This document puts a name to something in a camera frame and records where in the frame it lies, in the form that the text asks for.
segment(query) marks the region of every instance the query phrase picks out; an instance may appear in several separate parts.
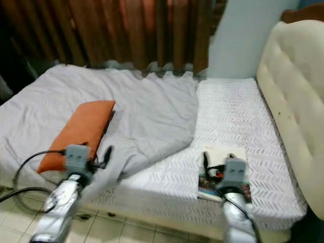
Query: book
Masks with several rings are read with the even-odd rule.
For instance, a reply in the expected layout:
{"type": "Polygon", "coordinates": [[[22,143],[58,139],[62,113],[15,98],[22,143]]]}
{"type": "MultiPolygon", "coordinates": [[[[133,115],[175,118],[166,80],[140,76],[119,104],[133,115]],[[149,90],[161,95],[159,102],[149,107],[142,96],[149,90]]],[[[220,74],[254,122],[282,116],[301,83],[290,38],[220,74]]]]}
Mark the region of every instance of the book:
{"type": "MultiPolygon", "coordinates": [[[[225,163],[225,158],[229,154],[234,154],[237,158],[241,158],[247,161],[247,156],[244,148],[241,147],[229,147],[229,146],[216,146],[216,145],[205,145],[204,152],[207,153],[209,167],[223,165],[225,163]]],[[[204,169],[204,156],[201,154],[198,160],[199,166],[199,181],[198,181],[198,197],[213,201],[222,201],[220,195],[214,190],[217,183],[214,181],[209,181],[205,176],[204,169]]],[[[245,173],[244,183],[241,190],[245,194],[247,203],[251,203],[251,190],[248,177],[248,166],[245,173]]]]}

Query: mattress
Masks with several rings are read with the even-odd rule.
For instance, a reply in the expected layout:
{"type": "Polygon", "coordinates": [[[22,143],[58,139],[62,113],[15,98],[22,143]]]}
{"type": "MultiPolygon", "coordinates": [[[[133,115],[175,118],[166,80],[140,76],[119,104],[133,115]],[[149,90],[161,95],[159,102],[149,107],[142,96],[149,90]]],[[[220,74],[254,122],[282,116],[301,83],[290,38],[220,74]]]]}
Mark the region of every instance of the mattress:
{"type": "Polygon", "coordinates": [[[306,214],[307,203],[256,81],[208,79],[199,83],[197,96],[191,146],[122,180],[91,204],[223,227],[220,203],[197,199],[197,160],[205,144],[237,146],[246,150],[257,225],[290,228],[306,214]]]}

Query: cushioned headboard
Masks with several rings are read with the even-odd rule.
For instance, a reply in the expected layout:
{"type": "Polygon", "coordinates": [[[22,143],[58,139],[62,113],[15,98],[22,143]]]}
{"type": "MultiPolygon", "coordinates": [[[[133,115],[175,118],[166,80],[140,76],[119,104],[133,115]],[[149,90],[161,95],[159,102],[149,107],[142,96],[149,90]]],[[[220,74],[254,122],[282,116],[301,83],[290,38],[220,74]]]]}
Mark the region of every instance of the cushioned headboard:
{"type": "Polygon", "coordinates": [[[324,219],[324,23],[278,23],[257,80],[299,186],[312,210],[324,219]]]}

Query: tiled floor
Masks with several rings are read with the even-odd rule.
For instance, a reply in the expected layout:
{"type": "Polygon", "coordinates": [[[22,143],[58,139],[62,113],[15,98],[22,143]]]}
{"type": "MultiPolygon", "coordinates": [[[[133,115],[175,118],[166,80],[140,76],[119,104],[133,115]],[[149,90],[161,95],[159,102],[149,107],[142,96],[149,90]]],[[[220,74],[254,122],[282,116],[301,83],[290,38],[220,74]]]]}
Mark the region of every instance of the tiled floor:
{"type": "MultiPolygon", "coordinates": [[[[34,207],[41,202],[26,199],[34,207]]],[[[218,242],[123,216],[110,217],[106,212],[80,209],[80,214],[90,214],[88,220],[76,217],[66,243],[197,243],[218,242]]],[[[0,204],[1,242],[28,243],[40,214],[22,211],[13,199],[0,204]]]]}

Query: white wall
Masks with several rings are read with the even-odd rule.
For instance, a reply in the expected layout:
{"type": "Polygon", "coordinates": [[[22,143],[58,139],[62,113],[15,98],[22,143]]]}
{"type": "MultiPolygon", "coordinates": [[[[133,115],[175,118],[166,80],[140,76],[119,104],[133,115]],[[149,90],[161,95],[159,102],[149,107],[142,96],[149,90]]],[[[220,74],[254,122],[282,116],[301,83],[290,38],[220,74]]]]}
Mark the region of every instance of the white wall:
{"type": "Polygon", "coordinates": [[[254,77],[269,32],[300,0],[228,0],[211,40],[207,77],[254,77]]]}

